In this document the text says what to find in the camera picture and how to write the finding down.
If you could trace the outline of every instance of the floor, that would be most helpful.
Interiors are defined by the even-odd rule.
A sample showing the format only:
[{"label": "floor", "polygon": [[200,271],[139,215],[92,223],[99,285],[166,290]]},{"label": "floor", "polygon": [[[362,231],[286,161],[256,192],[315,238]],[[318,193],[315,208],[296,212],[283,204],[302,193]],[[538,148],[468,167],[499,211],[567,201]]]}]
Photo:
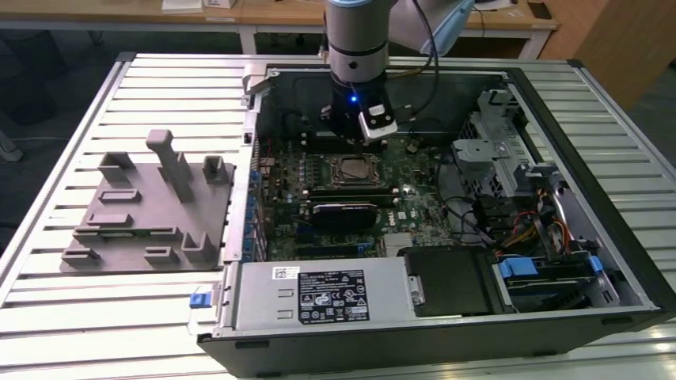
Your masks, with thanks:
[{"label": "floor", "polygon": [[[68,137],[79,125],[118,54],[122,51],[242,53],[239,38],[234,33],[107,32],[102,45],[92,44],[86,32],[59,31],[54,33],[54,38],[70,66],[68,73],[47,83],[48,92],[59,105],[58,115],[35,125],[19,126],[0,113],[0,129],[15,139],[24,152],[24,158],[18,163],[7,163],[0,159],[0,252],[12,238],[12,226],[22,222],[54,163],[59,160]],[[300,44],[295,36],[259,35],[258,43],[260,54],[316,54],[319,38],[307,36]],[[20,67],[18,61],[2,45],[0,73],[16,72]],[[410,53],[395,50],[394,55]],[[630,116],[676,165],[674,105],[676,70],[667,70]]]}]

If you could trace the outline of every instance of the table leg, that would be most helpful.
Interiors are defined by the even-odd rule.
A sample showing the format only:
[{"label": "table leg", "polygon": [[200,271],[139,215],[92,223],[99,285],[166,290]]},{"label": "table leg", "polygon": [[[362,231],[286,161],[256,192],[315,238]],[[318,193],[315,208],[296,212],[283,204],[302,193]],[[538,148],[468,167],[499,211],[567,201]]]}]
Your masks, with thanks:
[{"label": "table leg", "polygon": [[531,39],[528,39],[524,48],[522,49],[522,53],[519,54],[519,59],[538,59],[540,56],[542,49],[546,47],[547,39],[552,34],[551,30],[534,30],[531,34]]},{"label": "table leg", "polygon": [[90,35],[90,39],[92,40],[92,44],[99,46],[104,43],[104,32],[88,30],[87,34]]},{"label": "table leg", "polygon": [[256,54],[256,26],[240,25],[238,28],[240,33],[242,53],[248,55]]}]

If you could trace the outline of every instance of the barcode sticker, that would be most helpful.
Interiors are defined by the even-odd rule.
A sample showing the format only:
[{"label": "barcode sticker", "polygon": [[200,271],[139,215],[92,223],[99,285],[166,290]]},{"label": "barcode sticker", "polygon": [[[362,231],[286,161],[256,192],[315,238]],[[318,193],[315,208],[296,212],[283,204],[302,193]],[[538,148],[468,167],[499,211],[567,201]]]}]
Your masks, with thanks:
[{"label": "barcode sticker", "polygon": [[300,267],[274,267],[272,279],[298,279]]}]

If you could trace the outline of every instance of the wooden table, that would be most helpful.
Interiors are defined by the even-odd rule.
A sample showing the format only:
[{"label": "wooden table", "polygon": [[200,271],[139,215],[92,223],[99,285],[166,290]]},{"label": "wooden table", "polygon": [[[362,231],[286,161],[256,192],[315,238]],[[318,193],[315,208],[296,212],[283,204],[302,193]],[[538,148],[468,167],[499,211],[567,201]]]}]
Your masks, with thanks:
[{"label": "wooden table", "polygon": [[[2,0],[0,29],[238,32],[246,54],[256,54],[260,32],[323,32],[323,0],[239,0],[232,9],[163,14],[162,0]],[[536,59],[559,23],[534,17],[527,0],[495,12],[472,12],[462,34],[527,40],[520,58]]]}]

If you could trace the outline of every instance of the aluminum extrusion table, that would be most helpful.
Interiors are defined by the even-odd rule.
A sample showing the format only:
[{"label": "aluminum extrusion table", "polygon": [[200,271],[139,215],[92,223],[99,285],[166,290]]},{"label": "aluminum extrusion table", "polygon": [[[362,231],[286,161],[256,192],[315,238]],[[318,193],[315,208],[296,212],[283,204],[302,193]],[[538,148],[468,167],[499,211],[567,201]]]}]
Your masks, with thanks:
[{"label": "aluminum extrusion table", "polygon": [[[135,162],[156,157],[151,128],[168,127],[190,162],[219,154],[247,162],[240,136],[254,126],[242,106],[242,77],[254,63],[318,63],[315,57],[139,54],[118,62],[43,191],[0,260],[0,377],[8,379],[228,379],[202,352],[186,323],[188,295],[219,272],[76,276],[59,271],[100,181],[103,153],[127,150]],[[422,65],[420,59],[392,64]],[[443,59],[444,66],[519,66],[531,79],[628,225],[676,285],[676,171],[583,68],[566,62]],[[542,141],[534,138],[542,156]],[[246,197],[234,192],[234,205]],[[214,310],[195,310],[202,327]],[[339,374],[312,379],[674,378],[676,326],[610,336],[566,355],[500,359]]]}]

